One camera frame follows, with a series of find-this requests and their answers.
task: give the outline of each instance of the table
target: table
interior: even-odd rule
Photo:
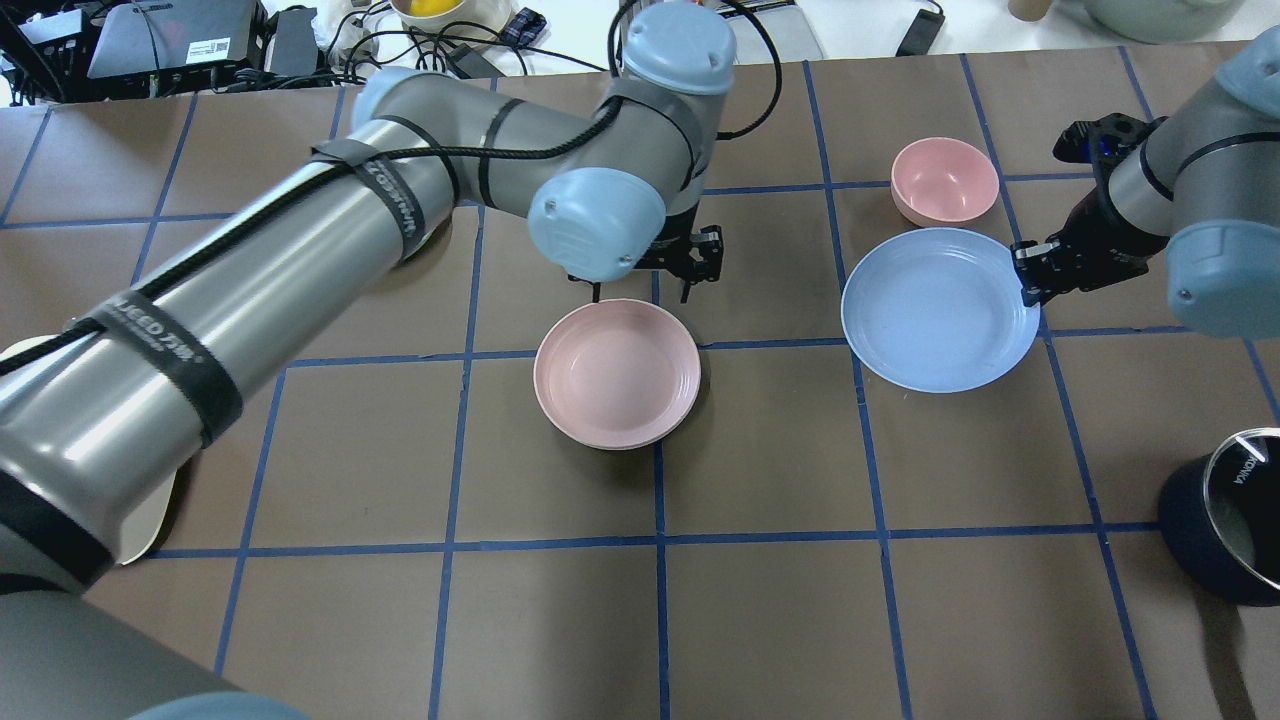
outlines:
[[[886,182],[909,141],[983,149],[1002,196],[974,229],[1042,238],[1092,187],[1048,152],[1062,127],[1170,113],[1238,47],[788,64],[776,115],[713,160],[723,279],[687,305],[669,277],[605,286],[675,313],[708,383],[637,451],[541,416],[532,352],[590,290],[518,218],[462,206],[247,402],[165,547],[88,598],[316,720],[1202,720],[1203,623],[1240,624],[1258,716],[1280,715],[1280,615],[1203,597],[1153,524],[1175,466],[1280,421],[1280,345],[1178,327],[1157,261],[1050,304],[1006,377],[933,396],[865,370],[837,302],[910,227]],[[771,76],[740,69],[726,126]],[[495,85],[588,113],[605,82]],[[0,111],[0,346],[209,233],[353,97]]]

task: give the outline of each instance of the black strap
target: black strap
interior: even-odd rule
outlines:
[[[385,115],[378,115],[374,119],[375,120],[387,120],[387,122],[390,122],[390,123],[396,123],[396,124],[398,124],[398,126],[408,129],[413,135],[416,135],[419,137],[419,140],[421,140],[422,142],[430,145],[431,147],[439,147],[440,146],[439,141],[436,141],[434,137],[431,137],[431,133],[426,132],[426,129],[424,129],[422,126],[415,123],[413,120],[411,120],[408,118],[402,118],[399,115],[385,114]],[[440,159],[440,163],[444,163],[444,172],[449,173],[449,183],[453,184],[453,204],[457,205],[458,200],[462,199],[462,186],[458,182],[458,170],[453,167],[453,161],[451,161],[447,156],[444,156],[444,155],[436,155],[436,156]]]
[[[1245,145],[1249,142],[1280,142],[1280,132],[1247,132],[1244,135],[1233,135],[1231,137],[1224,137],[1217,142],[1210,142],[1208,145],[1201,147],[1196,152],[1192,152],[1185,160],[1183,160],[1183,164],[1178,168],[1178,174],[1183,174],[1183,170],[1185,170],[1192,163],[1199,160],[1201,158],[1208,155],[1210,152],[1215,152],[1225,147],[1231,147],[1234,145]]]
[[[1174,191],[1169,190],[1169,186],[1160,182],[1156,177],[1156,172],[1151,169],[1151,163],[1147,163],[1147,143],[1143,142],[1142,147],[1138,149],[1138,167],[1142,168],[1142,177],[1147,178],[1147,183],[1160,193],[1165,200],[1174,199]]]
[[[343,137],[316,145],[315,163],[344,164],[356,173],[360,182],[371,190],[383,205],[396,218],[396,224],[401,231],[403,251],[401,260],[413,254],[422,243],[422,237],[428,233],[426,219],[422,215],[422,206],[410,190],[408,183],[401,177],[394,163],[378,156],[379,150],[371,145]]]
[[[114,565],[106,546],[4,470],[0,470],[0,525],[29,542],[83,585],[93,584]]]
[[[522,102],[524,100],[512,97],[502,108],[498,108],[493,119],[489,120],[489,129],[484,131],[484,147],[493,147],[494,141],[498,138],[498,128],[502,127],[502,123],[507,122],[507,115],[516,109],[516,105]],[[480,200],[484,200],[484,204],[490,208],[497,208],[493,204],[493,196],[489,195],[489,158],[480,158]]]
[[[32,578],[31,575],[0,575],[0,596],[31,591],[67,592],[44,578]]]
[[[239,418],[244,407],[236,380],[196,336],[142,295],[127,290],[88,314],[113,340],[124,342],[151,363],[191,402],[204,423],[204,446]]]

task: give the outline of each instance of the white plate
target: white plate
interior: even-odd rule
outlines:
[[[973,231],[923,228],[858,263],[840,319],[877,375],[908,389],[960,392],[1012,369],[1036,340],[1039,313],[1023,306],[1007,247]]]

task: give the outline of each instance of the cup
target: cup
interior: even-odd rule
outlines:
[[[1179,468],[1160,493],[1178,564],[1239,605],[1280,605],[1280,428],[1236,433]]]

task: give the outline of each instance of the pink bowl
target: pink bowl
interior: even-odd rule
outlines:
[[[698,347],[680,320],[639,300],[584,305],[556,323],[534,359],[534,393],[568,437],[599,450],[657,442],[698,397]]]
[[[890,172],[893,204],[920,227],[963,225],[991,209],[1000,193],[996,168],[980,150],[950,137],[908,145]]]

